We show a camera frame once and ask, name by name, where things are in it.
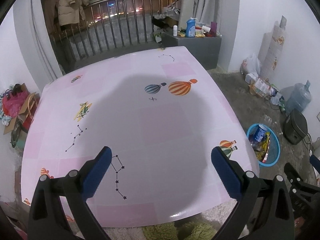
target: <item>red bag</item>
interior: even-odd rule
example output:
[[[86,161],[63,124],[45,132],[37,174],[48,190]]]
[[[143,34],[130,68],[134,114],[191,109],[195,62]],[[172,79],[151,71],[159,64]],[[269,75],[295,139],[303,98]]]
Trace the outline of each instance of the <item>red bag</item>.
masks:
[[[12,95],[12,93],[10,93],[9,100],[7,97],[4,97],[2,99],[2,104],[4,108],[6,108],[9,111],[9,116],[11,116],[12,118],[15,118],[18,115],[21,109],[21,106],[23,105],[27,97],[28,97],[28,92],[23,91],[21,93],[17,93],[15,97]]]

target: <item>hanging coat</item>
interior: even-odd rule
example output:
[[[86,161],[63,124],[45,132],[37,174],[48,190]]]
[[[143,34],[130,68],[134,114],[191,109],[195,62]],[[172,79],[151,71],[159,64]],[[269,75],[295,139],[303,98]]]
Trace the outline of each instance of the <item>hanging coat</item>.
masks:
[[[59,0],[58,16],[60,25],[79,23],[79,14],[84,20],[85,14],[82,4],[88,5],[89,0]]]
[[[54,18],[57,17],[56,8],[58,9],[59,0],[44,0],[44,21],[48,33],[53,33]]]

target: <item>beige puffer jacket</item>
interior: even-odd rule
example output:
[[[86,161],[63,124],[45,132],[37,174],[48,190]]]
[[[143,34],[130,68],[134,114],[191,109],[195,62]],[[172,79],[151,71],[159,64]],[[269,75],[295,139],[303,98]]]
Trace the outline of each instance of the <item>beige puffer jacket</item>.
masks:
[[[79,13],[84,20],[85,14],[82,4],[88,5],[89,0],[59,0],[58,16],[60,25],[79,23]]]

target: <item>cardboard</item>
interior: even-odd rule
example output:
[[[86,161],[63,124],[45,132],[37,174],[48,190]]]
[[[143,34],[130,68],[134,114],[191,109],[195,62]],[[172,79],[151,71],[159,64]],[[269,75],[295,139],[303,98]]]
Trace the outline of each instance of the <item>cardboard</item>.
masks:
[[[27,87],[26,87],[26,85],[24,83],[21,85],[21,90],[22,91],[27,91],[29,93],[29,91],[28,91],[28,89],[27,89]],[[21,119],[23,121],[28,117],[28,115],[29,115],[29,113],[28,113],[28,99],[31,96],[34,96],[35,94],[36,93],[32,93],[32,94],[29,94],[27,96],[26,100],[24,101],[24,103],[23,103],[23,105],[22,105],[22,107],[21,107],[21,109],[20,109],[20,111],[18,113],[18,116],[13,118],[13,119],[11,119],[9,125],[4,128],[3,134],[9,133],[9,132],[11,132],[13,130],[17,118],[19,118],[19,119]],[[35,105],[35,100],[32,99],[31,102],[32,102],[31,105],[33,107]]]

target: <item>table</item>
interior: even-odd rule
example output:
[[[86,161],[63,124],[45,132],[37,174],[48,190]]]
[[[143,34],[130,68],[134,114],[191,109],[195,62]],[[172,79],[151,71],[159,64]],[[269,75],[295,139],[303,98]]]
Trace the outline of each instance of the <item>table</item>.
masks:
[[[175,221],[229,200],[211,163],[219,145],[259,175],[228,101],[185,47],[103,60],[44,88],[23,154],[22,200],[32,202],[40,175],[65,176],[109,146],[112,165],[87,200],[101,226]]]

